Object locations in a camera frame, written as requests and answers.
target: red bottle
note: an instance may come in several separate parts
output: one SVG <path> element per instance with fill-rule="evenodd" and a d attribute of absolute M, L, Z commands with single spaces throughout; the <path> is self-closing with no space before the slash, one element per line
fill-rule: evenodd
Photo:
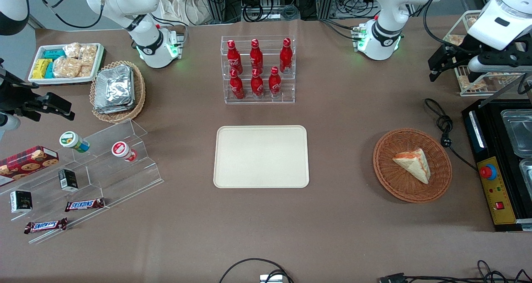
<path fill-rule="evenodd" d="M 290 38 L 285 38 L 285 40 L 283 40 L 283 49 L 279 55 L 281 57 L 279 69 L 281 69 L 281 73 L 283 74 L 289 74 L 292 72 L 292 56 L 294 54 L 292 53 L 290 42 Z"/>
<path fill-rule="evenodd" d="M 281 76 L 279 76 L 279 69 L 277 67 L 271 68 L 268 84 L 270 86 L 271 97 L 279 98 L 279 96 L 281 96 Z"/>
<path fill-rule="evenodd" d="M 234 41 L 229 40 L 227 41 L 227 46 L 229 50 L 227 51 L 227 60 L 229 61 L 229 65 L 231 66 L 231 69 L 235 69 L 238 72 L 238 75 L 242 74 L 242 60 L 240 59 L 240 53 L 234 46 Z"/>
<path fill-rule="evenodd" d="M 251 70 L 251 90 L 253 91 L 253 98 L 262 99 L 264 97 L 261 74 L 258 69 Z"/>
<path fill-rule="evenodd" d="M 242 80 L 240 79 L 240 77 L 238 77 L 237 71 L 235 69 L 231 69 L 231 71 L 229 71 L 229 74 L 231 76 L 231 80 L 229 81 L 229 84 L 231 85 L 231 91 L 233 92 L 237 100 L 244 99 L 244 97 L 246 97 L 246 94 L 242 86 Z"/>
<path fill-rule="evenodd" d="M 251 52 L 249 53 L 249 58 L 251 59 L 251 68 L 257 69 L 259 74 L 262 74 L 262 64 L 264 60 L 262 59 L 262 52 L 259 48 L 259 41 L 257 39 L 251 40 Z"/>

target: round wicker basket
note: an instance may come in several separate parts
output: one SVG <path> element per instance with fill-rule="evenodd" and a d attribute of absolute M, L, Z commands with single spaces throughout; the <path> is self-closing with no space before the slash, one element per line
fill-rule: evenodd
<path fill-rule="evenodd" d="M 423 149 L 431 169 L 427 185 L 392 160 L 397 153 L 418 148 Z M 453 176 L 445 149 L 427 133 L 412 128 L 393 130 L 380 138 L 373 153 L 373 166 L 384 188 L 397 198 L 411 203 L 425 203 L 440 198 Z"/>
<path fill-rule="evenodd" d="M 98 119 L 111 123 L 119 123 L 129 118 L 135 118 L 142 110 L 142 107 L 144 106 L 144 101 L 146 101 L 146 85 L 144 84 L 144 77 L 142 77 L 142 74 L 140 74 L 140 71 L 138 67 L 135 66 L 135 64 L 121 60 L 119 62 L 112 62 L 103 67 L 102 69 L 110 69 L 117 67 L 118 65 L 127 65 L 131 67 L 131 69 L 133 69 L 133 84 L 135 85 L 135 107 L 131 111 L 119 111 L 118 113 L 112 114 L 100 114 L 95 109 L 93 109 L 93 114 Z M 93 79 L 93 82 L 91 83 L 91 94 L 89 94 L 89 99 L 93 106 L 95 97 L 95 87 L 96 79 Z"/>

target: food display rack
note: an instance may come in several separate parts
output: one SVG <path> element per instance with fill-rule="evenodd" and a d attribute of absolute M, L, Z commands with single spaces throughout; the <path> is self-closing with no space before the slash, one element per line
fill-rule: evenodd
<path fill-rule="evenodd" d="M 471 10 L 465 12 L 456 21 L 450 31 L 445 35 L 443 40 L 452 42 L 450 35 L 457 35 L 465 37 L 469 27 L 471 27 L 477 20 L 480 10 Z M 495 73 L 488 72 L 481 75 L 475 82 L 469 83 L 467 76 L 471 70 L 467 65 L 459 66 L 454 69 L 456 78 L 458 80 L 458 87 L 460 88 L 460 96 L 491 96 L 498 90 L 504 88 L 513 81 L 520 79 L 523 73 Z"/>
<path fill-rule="evenodd" d="M 291 73 L 283 74 L 281 76 L 281 93 L 279 98 L 272 98 L 270 96 L 270 89 L 268 88 L 268 78 L 273 66 L 279 67 L 279 54 L 283 48 L 283 39 L 291 39 L 291 48 L 293 52 Z M 264 98 L 255 99 L 251 91 L 251 60 L 249 59 L 249 52 L 251 51 L 251 40 L 257 39 L 259 47 L 264 56 L 264 71 L 261 75 L 264 81 Z M 229 81 L 230 66 L 227 60 L 228 46 L 227 41 L 233 40 L 236 49 L 240 52 L 243 73 L 239 75 L 244 85 L 246 97 L 238 100 L 231 91 Z M 257 104 L 257 103 L 294 103 L 296 101 L 296 40 L 294 35 L 270 35 L 270 36 L 222 36 L 221 46 L 221 66 L 222 66 L 222 81 L 224 82 L 224 100 L 227 104 Z"/>
<path fill-rule="evenodd" d="M 78 226 L 91 217 L 126 201 L 164 182 L 158 168 L 146 152 L 141 137 L 147 132 L 136 122 L 127 119 L 93 135 L 85 137 L 91 143 L 89 150 L 79 153 L 70 148 L 61 148 L 59 163 L 38 171 L 21 180 L 0 188 L 0 203 L 9 207 L 10 193 L 27 190 L 32 193 L 33 209 L 27 213 L 12 214 L 12 221 L 20 227 L 20 233 L 28 222 L 47 222 L 68 218 L 67 230 Z M 111 153 L 117 141 L 126 142 L 137 152 L 133 162 L 127 162 Z M 61 190 L 59 170 L 76 173 L 78 190 Z M 67 202 L 105 198 L 105 207 L 65 212 Z M 41 243 L 59 233 L 60 229 L 29 234 L 29 243 Z"/>

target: brown table surface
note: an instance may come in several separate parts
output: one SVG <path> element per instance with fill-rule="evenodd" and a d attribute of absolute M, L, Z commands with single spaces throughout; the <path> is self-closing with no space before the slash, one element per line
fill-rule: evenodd
<path fill-rule="evenodd" d="M 442 37 L 457 18 L 429 24 Z M 226 105 L 221 36 L 266 34 L 298 39 L 296 103 Z M 165 183 L 39 245 L 27 244 L 4 203 L 1 280 L 214 283 L 234 262 L 250 257 L 282 264 L 300 283 L 368 283 L 397 272 L 476 276 L 479 259 L 510 276 L 530 268 L 532 234 L 493 232 L 477 173 L 454 155 L 451 186 L 433 203 L 397 200 L 377 180 L 372 153 L 387 131 L 412 127 L 439 139 L 435 115 L 424 109 L 426 97 L 446 109 L 455 124 L 454 148 L 473 161 L 460 111 L 474 99 L 458 95 L 452 71 L 428 80 L 427 59 L 438 44 L 420 18 L 412 18 L 404 34 L 390 59 L 375 62 L 319 22 L 192 27 L 183 58 L 150 69 L 130 48 L 126 31 L 38 30 L 38 46 L 99 42 L 108 51 L 106 63 L 129 60 L 140 68 L 148 96 L 135 121 L 148 131 L 146 148 Z M 22 120 L 0 143 L 2 156 L 33 145 L 59 148 L 64 131 L 90 135 L 110 125 L 91 114 L 88 85 L 38 90 L 46 91 L 72 102 L 74 122 L 55 115 L 38 123 Z M 308 186 L 216 188 L 218 128 L 276 124 L 306 127 Z M 271 270 L 249 262 L 226 280 L 258 282 Z"/>

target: snickers bar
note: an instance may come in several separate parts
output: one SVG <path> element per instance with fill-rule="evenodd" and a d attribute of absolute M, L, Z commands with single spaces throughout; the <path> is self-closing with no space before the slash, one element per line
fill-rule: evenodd
<path fill-rule="evenodd" d="M 82 210 L 82 209 L 99 209 L 105 206 L 103 198 L 94 199 L 94 200 L 85 200 L 77 202 L 66 202 L 65 212 L 71 210 Z"/>
<path fill-rule="evenodd" d="M 66 217 L 59 221 L 53 221 L 53 222 L 43 222 L 43 223 L 29 222 L 26 225 L 24 234 L 30 234 L 30 233 L 35 233 L 39 231 L 54 230 L 54 229 L 66 230 L 67 229 L 66 223 L 67 223 Z"/>

